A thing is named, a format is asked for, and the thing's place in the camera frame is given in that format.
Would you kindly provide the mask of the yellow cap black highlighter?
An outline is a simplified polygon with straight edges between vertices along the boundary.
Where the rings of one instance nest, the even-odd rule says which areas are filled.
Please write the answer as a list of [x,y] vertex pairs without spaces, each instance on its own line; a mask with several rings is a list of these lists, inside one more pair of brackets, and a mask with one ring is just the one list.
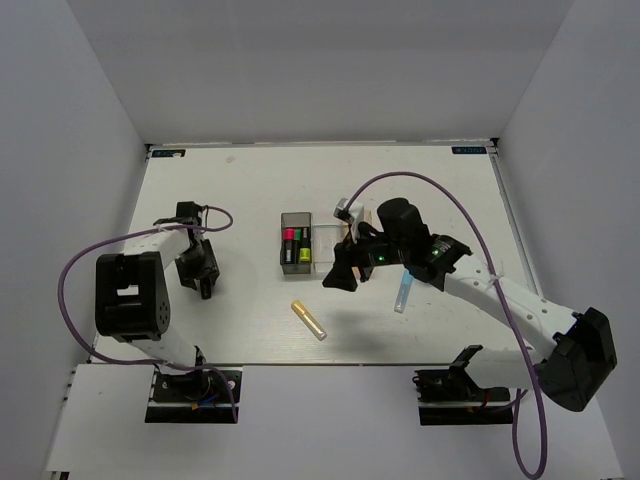
[[311,234],[308,227],[301,229],[299,241],[299,262],[311,262]]

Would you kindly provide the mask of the yellow translucent glue stick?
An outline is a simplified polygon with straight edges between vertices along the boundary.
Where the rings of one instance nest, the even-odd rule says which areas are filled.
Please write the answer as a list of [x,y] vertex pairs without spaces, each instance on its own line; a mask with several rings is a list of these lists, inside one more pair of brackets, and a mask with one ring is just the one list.
[[324,341],[327,338],[326,330],[311,314],[310,310],[299,300],[291,303],[291,309],[296,316],[304,323],[318,341]]

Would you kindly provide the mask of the green cap black highlighter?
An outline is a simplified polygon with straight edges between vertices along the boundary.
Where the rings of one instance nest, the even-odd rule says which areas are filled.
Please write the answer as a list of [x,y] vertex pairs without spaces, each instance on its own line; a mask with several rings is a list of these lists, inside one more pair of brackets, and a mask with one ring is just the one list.
[[292,240],[292,261],[294,264],[299,263],[301,232],[302,230],[300,228],[294,229],[294,235]]

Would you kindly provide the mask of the pink cap black highlighter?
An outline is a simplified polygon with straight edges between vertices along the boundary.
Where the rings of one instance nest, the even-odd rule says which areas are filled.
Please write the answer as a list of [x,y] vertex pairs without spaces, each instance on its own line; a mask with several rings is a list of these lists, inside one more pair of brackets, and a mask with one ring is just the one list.
[[283,230],[283,240],[281,245],[281,263],[283,265],[294,264],[296,260],[295,254],[295,229],[285,228]]

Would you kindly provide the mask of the orange cap black highlighter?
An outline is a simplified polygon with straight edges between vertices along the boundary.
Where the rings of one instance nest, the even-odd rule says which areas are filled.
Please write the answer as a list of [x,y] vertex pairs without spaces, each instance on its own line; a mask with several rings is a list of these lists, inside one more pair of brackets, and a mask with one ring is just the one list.
[[203,278],[200,281],[200,294],[203,300],[208,300],[212,296],[212,282],[209,278]]

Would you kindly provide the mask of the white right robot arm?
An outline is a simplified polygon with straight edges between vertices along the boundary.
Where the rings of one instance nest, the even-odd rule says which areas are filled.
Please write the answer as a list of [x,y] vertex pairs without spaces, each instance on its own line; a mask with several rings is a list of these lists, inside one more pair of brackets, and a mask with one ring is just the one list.
[[377,267],[401,265],[417,281],[461,299],[521,335],[526,351],[466,347],[445,369],[423,369],[415,382],[426,403],[481,402],[494,389],[534,389],[560,407],[583,411],[617,365],[608,318],[580,313],[493,274],[462,242],[430,232],[405,198],[382,203],[380,228],[359,204],[341,199],[334,210],[349,231],[334,247],[322,284],[353,292]]

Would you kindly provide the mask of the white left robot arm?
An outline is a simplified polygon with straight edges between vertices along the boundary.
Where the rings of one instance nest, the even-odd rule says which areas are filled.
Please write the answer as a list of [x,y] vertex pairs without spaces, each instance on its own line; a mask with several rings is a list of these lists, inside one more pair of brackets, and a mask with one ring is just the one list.
[[211,242],[204,237],[209,208],[179,202],[176,214],[115,254],[96,260],[95,324],[98,333],[129,344],[178,371],[177,387],[199,399],[211,387],[211,374],[201,368],[204,354],[171,324],[165,271],[175,266],[182,287],[203,300],[211,298],[220,269]]

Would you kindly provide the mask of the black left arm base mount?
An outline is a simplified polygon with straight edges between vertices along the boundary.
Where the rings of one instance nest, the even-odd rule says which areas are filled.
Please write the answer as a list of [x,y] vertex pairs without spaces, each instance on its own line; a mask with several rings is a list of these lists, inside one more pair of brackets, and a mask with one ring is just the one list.
[[181,375],[155,373],[146,408],[147,424],[234,424],[230,398],[239,413],[241,369]]

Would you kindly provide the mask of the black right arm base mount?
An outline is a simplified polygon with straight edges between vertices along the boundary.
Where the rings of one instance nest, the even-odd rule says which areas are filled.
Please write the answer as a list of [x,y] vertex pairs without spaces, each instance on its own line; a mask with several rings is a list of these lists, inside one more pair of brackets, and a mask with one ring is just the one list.
[[418,399],[421,426],[511,425],[511,394],[504,387],[479,387],[466,372],[481,345],[465,348],[445,368],[421,368],[412,382]]

